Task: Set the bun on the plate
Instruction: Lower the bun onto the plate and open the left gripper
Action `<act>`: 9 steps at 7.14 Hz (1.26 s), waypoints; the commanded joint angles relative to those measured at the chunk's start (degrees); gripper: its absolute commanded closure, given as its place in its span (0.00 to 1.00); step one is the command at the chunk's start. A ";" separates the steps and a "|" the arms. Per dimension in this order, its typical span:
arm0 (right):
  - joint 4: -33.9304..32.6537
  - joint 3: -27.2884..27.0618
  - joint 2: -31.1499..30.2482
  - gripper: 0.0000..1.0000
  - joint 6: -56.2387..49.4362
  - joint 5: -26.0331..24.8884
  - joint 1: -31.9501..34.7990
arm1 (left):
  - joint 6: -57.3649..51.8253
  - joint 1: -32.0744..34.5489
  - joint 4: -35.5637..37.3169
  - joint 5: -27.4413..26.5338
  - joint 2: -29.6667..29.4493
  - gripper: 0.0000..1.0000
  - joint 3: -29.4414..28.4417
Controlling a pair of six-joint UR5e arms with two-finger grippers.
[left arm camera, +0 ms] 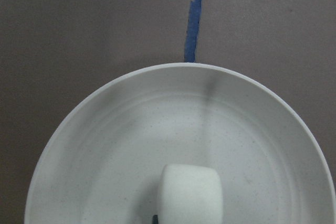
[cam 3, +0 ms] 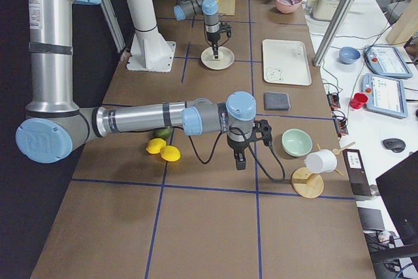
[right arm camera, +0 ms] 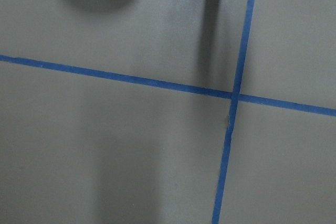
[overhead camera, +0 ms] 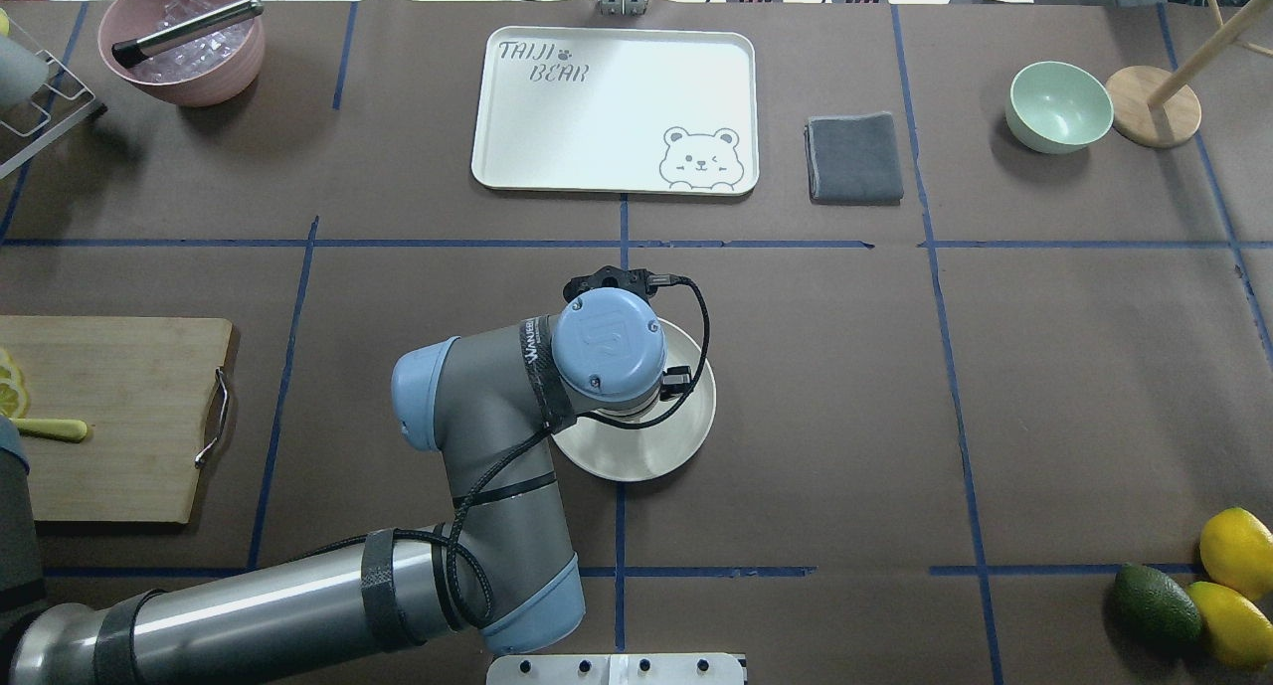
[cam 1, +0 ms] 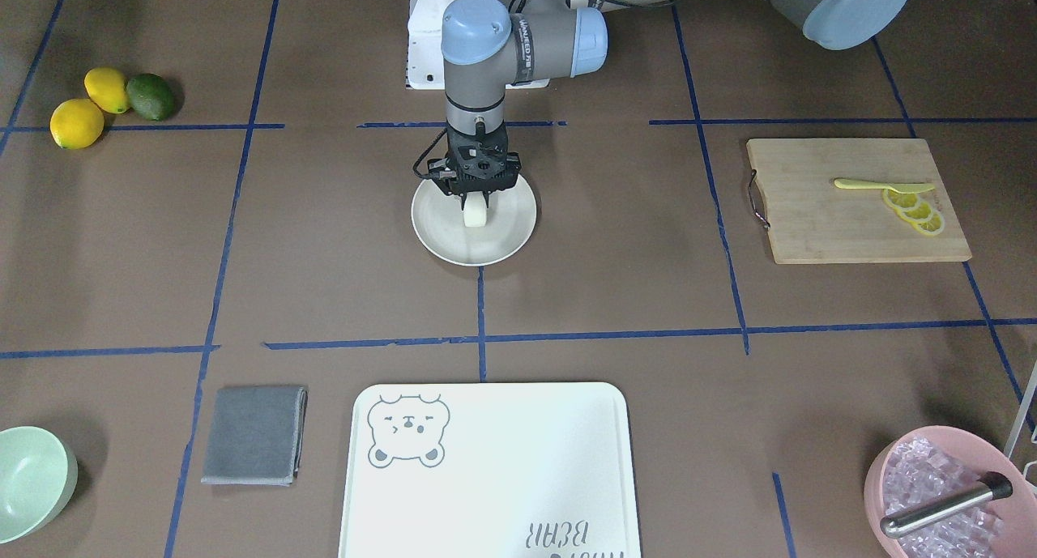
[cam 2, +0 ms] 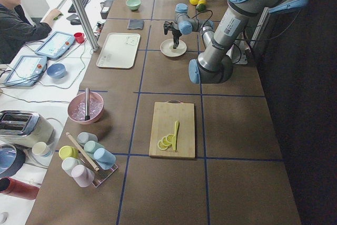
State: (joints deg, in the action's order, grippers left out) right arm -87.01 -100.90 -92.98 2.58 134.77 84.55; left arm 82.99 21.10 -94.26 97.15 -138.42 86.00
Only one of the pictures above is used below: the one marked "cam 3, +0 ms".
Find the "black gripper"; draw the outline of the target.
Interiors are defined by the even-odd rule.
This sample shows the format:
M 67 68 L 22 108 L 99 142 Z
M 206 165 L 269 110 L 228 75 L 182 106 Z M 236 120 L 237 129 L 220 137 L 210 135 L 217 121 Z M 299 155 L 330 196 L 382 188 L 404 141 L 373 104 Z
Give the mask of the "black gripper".
M 231 25 L 227 22 L 218 22 L 214 25 L 205 25 L 205 32 L 206 32 L 206 39 L 212 46 L 212 51 L 214 55 L 214 59 L 219 59 L 219 52 L 218 52 L 218 42 L 221 39 L 221 34 L 226 34 L 227 40 L 224 42 L 226 43 L 232 35 L 232 28 Z
M 267 120 L 255 120 L 244 123 L 236 123 L 229 127 L 227 132 L 227 144 L 235 152 L 237 170 L 246 169 L 246 157 L 243 151 L 249 143 L 263 141 L 265 146 L 272 145 L 272 128 Z

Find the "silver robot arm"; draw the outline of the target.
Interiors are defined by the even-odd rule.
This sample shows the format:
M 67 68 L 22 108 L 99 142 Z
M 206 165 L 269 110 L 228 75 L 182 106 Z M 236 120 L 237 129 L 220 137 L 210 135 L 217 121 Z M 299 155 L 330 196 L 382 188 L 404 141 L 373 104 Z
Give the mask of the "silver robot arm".
M 203 16 L 205 40 L 210 45 L 212 59 L 234 61 L 233 52 L 219 43 L 222 34 L 226 34 L 228 39 L 231 37 L 231 26 L 219 20 L 216 0 L 176 0 L 174 15 L 178 21 Z
M 272 149 L 271 127 L 255 120 L 252 95 L 237 91 L 225 103 L 200 98 L 194 101 L 105 109 L 79 108 L 72 99 L 72 5 L 96 5 L 102 0 L 28 0 L 33 99 L 26 120 L 16 130 L 16 144 L 29 159 L 54 163 L 84 143 L 111 133 L 141 133 L 154 129 L 183 129 L 188 136 L 219 131 L 234 151 L 237 170 L 246 167 L 245 149 L 255 157 L 250 143 L 262 140 Z M 209 52 L 214 59 L 230 50 L 218 48 L 220 35 L 231 37 L 231 28 L 219 21 L 216 0 L 177 0 L 177 19 L 202 14 Z M 169 72 L 176 48 L 157 28 L 152 0 L 127 0 L 135 27 L 132 49 L 134 70 Z

